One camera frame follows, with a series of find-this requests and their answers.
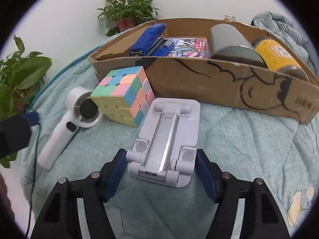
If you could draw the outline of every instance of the rubik's cube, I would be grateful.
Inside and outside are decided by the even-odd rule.
[[[155,99],[142,66],[112,70],[91,94],[110,119],[138,127]]]

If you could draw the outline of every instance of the book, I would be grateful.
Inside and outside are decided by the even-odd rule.
[[[173,38],[175,47],[168,57],[206,58],[206,39],[199,38]]]

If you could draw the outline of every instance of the metal screw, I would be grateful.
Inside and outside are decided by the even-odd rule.
[[[232,175],[229,172],[223,172],[222,177],[225,179],[229,179]]]
[[[259,185],[264,183],[264,180],[262,178],[256,178],[255,179],[256,183],[258,183]]]
[[[66,178],[62,177],[62,178],[60,178],[60,179],[58,180],[58,182],[59,182],[60,184],[63,184],[63,183],[66,182]]]
[[[94,178],[94,179],[98,178],[99,177],[99,172],[92,173],[91,177]]]

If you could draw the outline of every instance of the pothos plant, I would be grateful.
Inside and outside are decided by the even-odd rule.
[[[14,36],[18,51],[0,60],[0,120],[24,113],[44,83],[46,71],[52,65],[48,57],[39,56],[38,51],[26,57],[22,39]],[[0,164],[10,168],[9,161],[16,159],[16,153],[0,159]]]
[[[109,20],[115,21],[117,24],[117,27],[110,29],[106,36],[113,36],[122,31],[121,28],[119,28],[119,22],[126,21],[129,18],[133,20],[133,25],[156,20],[158,15],[157,10],[160,9],[152,7],[152,1],[153,0],[106,0],[104,8],[97,8],[97,10],[102,11],[98,19],[104,16]]]

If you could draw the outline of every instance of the white wall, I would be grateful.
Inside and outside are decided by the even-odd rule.
[[[47,78],[52,79],[74,59],[105,40],[108,28],[105,21],[97,20],[99,13],[95,10],[104,4],[105,0],[40,0],[15,28],[1,57],[15,50],[12,37],[16,34],[24,41],[27,52],[41,51],[52,58],[53,65],[47,73]],[[159,19],[223,19],[226,14],[250,24],[257,13],[267,10],[291,17],[277,0],[154,0],[153,6],[162,9]],[[0,172],[8,186],[16,221],[25,230],[29,206],[22,194],[18,174],[12,169],[0,168]]]

